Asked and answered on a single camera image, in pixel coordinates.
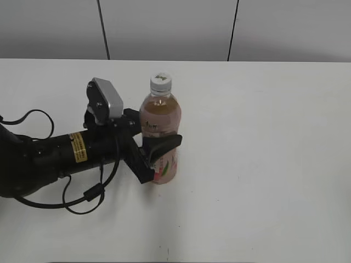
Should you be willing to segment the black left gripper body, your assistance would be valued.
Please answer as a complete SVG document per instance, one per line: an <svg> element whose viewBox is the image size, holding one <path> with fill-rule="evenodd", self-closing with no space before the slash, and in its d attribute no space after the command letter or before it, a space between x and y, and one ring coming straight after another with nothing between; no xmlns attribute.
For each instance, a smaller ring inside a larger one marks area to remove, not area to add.
<svg viewBox="0 0 351 263"><path fill-rule="evenodd" d="M86 111L83 126L87 129L83 137L89 161L98 164L100 161L118 163L123 160L140 183L153 181L154 170L134 141L124 115L105 125L97 125L93 115Z"/></svg>

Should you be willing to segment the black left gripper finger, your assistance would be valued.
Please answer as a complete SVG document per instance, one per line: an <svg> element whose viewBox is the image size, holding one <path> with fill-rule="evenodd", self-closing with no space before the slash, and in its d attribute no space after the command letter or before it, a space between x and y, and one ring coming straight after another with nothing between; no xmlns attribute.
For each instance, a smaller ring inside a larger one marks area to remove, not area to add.
<svg viewBox="0 0 351 263"><path fill-rule="evenodd" d="M176 149L182 143L182 136L173 134L164 137L143 137L142 148L146 155L146 160L149 166L154 163L169 151Z"/></svg>
<svg viewBox="0 0 351 263"><path fill-rule="evenodd" d="M127 122L127 128L131 132L132 136L138 135L141 133L141 124L140 124L140 113L139 111L133 110L131 108L126 108L123 110L123 115Z"/></svg>

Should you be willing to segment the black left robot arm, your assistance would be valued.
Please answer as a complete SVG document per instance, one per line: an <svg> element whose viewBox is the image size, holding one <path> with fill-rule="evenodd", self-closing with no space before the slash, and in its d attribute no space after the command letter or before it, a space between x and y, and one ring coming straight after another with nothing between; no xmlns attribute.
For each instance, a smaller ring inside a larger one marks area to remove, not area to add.
<svg viewBox="0 0 351 263"><path fill-rule="evenodd" d="M182 143L181 135L171 134L144 138L138 146L134 136L141 132L139 112L130 108L102 125L87 112L83 131L44 139L6 128L24 120L1 120L1 196L5 198L25 197L65 175L120 160L144 184L154 179L154 163Z"/></svg>

